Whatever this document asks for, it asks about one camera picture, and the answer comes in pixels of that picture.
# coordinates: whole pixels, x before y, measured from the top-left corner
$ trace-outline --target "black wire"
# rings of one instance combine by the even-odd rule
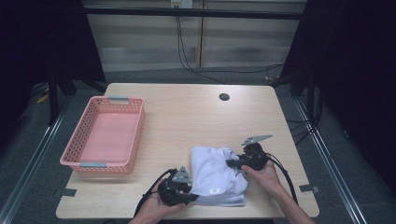
[[[256,71],[232,71],[232,70],[205,70],[205,71],[197,71],[195,69],[193,69],[188,60],[187,60],[187,56],[186,56],[186,52],[184,50],[184,43],[183,43],[183,37],[181,34],[181,24],[180,24],[180,17],[177,16],[177,51],[178,51],[178,58],[180,60],[181,65],[188,71],[193,72],[195,75],[200,76],[200,77],[206,77],[209,79],[212,79],[214,81],[217,81],[218,83],[221,84],[225,84],[224,82],[215,79],[213,77],[208,77],[208,76],[204,76],[202,75],[202,73],[241,73],[241,74],[253,74],[253,73],[262,73],[262,72],[266,72],[267,73],[267,77],[269,77],[268,71],[277,68],[279,66],[284,65],[284,63],[276,63],[276,64],[271,64],[266,66],[264,69],[261,70],[256,70]],[[185,65],[182,58],[181,58],[181,53],[183,53],[184,56],[184,61],[185,61]]]
[[[277,81],[271,83],[270,86],[272,86],[275,89],[276,87],[278,87],[284,83],[291,82],[294,78],[299,76],[304,70],[305,70],[304,67],[298,68],[297,70],[293,71],[288,76],[281,76]]]
[[[191,68],[191,66],[190,66],[190,64],[189,64],[189,61],[187,60],[186,52],[184,51],[183,38],[182,38],[182,34],[181,34],[180,17],[177,16],[177,17],[176,17],[176,20],[177,20],[177,51],[178,51],[178,58],[179,58],[179,60],[180,60],[181,65],[182,65],[186,70],[188,70],[188,71],[190,71],[190,72],[193,72],[193,73],[194,73],[195,75],[197,75],[197,76],[209,78],[209,79],[214,80],[214,81],[216,81],[216,82],[218,82],[218,83],[220,83],[220,84],[225,84],[224,82],[222,82],[222,81],[220,81],[220,80],[218,80],[218,79],[215,79],[215,78],[213,78],[213,77],[208,77],[208,76],[204,76],[204,75],[202,75],[202,74],[199,74],[198,72],[194,71],[194,70]],[[182,49],[182,52],[183,52],[183,55],[184,55],[184,60],[185,60],[186,65],[187,65],[188,67],[186,67],[186,65],[183,63],[183,60],[181,59],[180,44],[181,44],[181,49]]]
[[[160,175],[160,177],[158,177],[158,179],[154,182],[154,184],[151,185],[151,187],[148,189],[148,191],[145,194],[143,194],[142,199],[139,201],[136,209],[134,210],[134,217],[140,211],[140,208],[142,207],[143,203],[145,203],[146,199],[153,193],[152,190],[158,184],[158,182],[160,182],[160,180],[162,180],[165,175],[172,174],[173,172],[177,172],[177,169],[169,169],[169,170],[165,171],[163,174]]]
[[[308,122],[307,119],[303,119],[303,120],[286,119],[286,121],[290,122],[290,123],[304,123],[304,122]]]
[[[318,124],[320,122],[320,117],[321,117],[322,111],[323,111],[323,96],[320,92],[319,97],[318,97],[318,105],[317,105],[317,109],[316,109],[316,115],[314,117],[314,120],[311,120],[312,128],[309,128],[307,131],[297,133],[292,136],[292,137],[296,137],[296,136],[304,133],[303,137],[301,137],[297,142],[294,143],[295,146],[299,145],[310,133],[312,133],[314,130],[317,129]]]
[[[291,129],[290,129],[290,132],[292,132],[292,131],[294,131],[294,130],[300,128],[300,127],[303,126],[303,125],[304,125],[303,123],[300,123],[299,125],[297,125],[297,126],[291,128]]]
[[[256,71],[232,71],[232,70],[205,70],[205,71],[197,71],[198,73],[216,73],[216,72],[221,72],[221,73],[261,73],[261,72],[267,72],[270,71],[274,68],[277,68],[279,66],[283,65],[283,63],[276,63],[276,64],[271,64],[266,66],[264,69],[261,70],[256,70]]]
[[[274,156],[271,155],[271,157],[267,157],[267,158],[268,158],[268,160],[270,160],[274,164],[276,164],[277,167],[279,167],[279,169],[282,171],[283,175],[286,177],[286,181],[288,181],[290,192],[291,192],[291,197],[298,204],[296,191],[294,189],[293,183],[291,182],[291,179],[290,179],[290,176],[288,174],[288,171],[285,168],[283,168],[282,164],[279,162],[279,160],[276,157],[274,157],[274,158],[276,158],[275,160],[272,159],[272,157],[274,157]]]
[[[274,158],[274,159],[279,163],[279,165],[282,166],[282,168],[284,168],[283,165],[282,165],[282,163],[280,163],[280,160],[277,159],[277,157],[275,157],[275,156],[274,156],[273,154],[271,154],[271,153],[266,153],[266,154],[267,154],[267,156],[270,156],[271,158]]]

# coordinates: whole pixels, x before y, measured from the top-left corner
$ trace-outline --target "wall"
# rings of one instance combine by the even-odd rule
[[[86,6],[170,7],[170,1],[84,0]],[[193,8],[301,12],[305,2],[193,1]],[[105,72],[182,67],[176,17],[89,15]],[[283,63],[298,22],[256,19],[180,18],[191,67],[265,66]]]

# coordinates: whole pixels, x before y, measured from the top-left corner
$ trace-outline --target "white label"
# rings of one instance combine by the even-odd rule
[[[220,189],[210,189],[209,193],[210,194],[219,194],[220,193]]]

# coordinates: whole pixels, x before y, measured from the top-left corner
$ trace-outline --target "basket handle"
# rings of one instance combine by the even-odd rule
[[[107,97],[107,99],[108,100],[120,100],[120,101],[128,101],[129,100],[129,98],[128,98],[128,96],[122,96],[122,95],[120,95],[120,96],[108,96]]]
[[[79,167],[84,168],[107,168],[107,164],[103,162],[81,162]]]

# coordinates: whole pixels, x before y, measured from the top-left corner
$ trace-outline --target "pink plastic basket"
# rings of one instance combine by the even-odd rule
[[[85,173],[131,173],[144,114],[142,99],[92,97],[61,164]]]

